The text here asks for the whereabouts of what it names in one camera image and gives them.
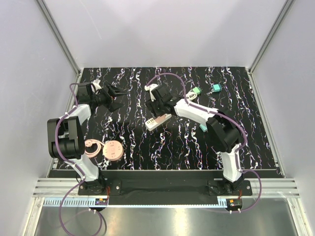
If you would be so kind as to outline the white power strip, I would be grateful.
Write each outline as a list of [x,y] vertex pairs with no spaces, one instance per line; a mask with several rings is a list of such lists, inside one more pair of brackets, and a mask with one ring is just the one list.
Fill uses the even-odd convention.
[[154,130],[159,127],[159,125],[155,122],[155,118],[151,118],[145,122],[146,129],[149,131]]

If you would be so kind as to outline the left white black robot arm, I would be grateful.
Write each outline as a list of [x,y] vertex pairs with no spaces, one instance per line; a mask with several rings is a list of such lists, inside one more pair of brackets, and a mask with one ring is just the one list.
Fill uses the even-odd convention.
[[70,165],[80,177],[80,187],[90,189],[100,195],[106,190],[105,178],[101,170],[85,154],[85,140],[82,124],[100,106],[114,112],[123,106],[115,101],[125,91],[105,82],[101,87],[97,81],[72,83],[70,91],[74,95],[74,105],[62,117],[47,121],[48,150],[53,158]]

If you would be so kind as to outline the pink cube plug adapter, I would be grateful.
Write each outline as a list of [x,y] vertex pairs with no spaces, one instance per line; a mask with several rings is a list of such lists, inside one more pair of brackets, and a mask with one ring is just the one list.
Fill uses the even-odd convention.
[[161,125],[163,124],[165,121],[169,120],[170,118],[172,117],[171,114],[164,114],[162,116],[159,116],[155,119],[155,122],[158,124],[158,125]]

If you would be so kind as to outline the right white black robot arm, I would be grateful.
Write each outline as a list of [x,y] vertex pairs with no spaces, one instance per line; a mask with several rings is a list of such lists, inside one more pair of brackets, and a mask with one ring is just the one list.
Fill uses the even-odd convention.
[[221,155],[221,186],[229,195],[240,191],[244,178],[239,158],[241,129],[237,123],[222,111],[201,106],[182,96],[172,96],[163,85],[145,86],[145,91],[150,94],[145,105],[153,116],[145,122],[147,130],[154,130],[172,116],[187,118],[205,126],[214,150]]

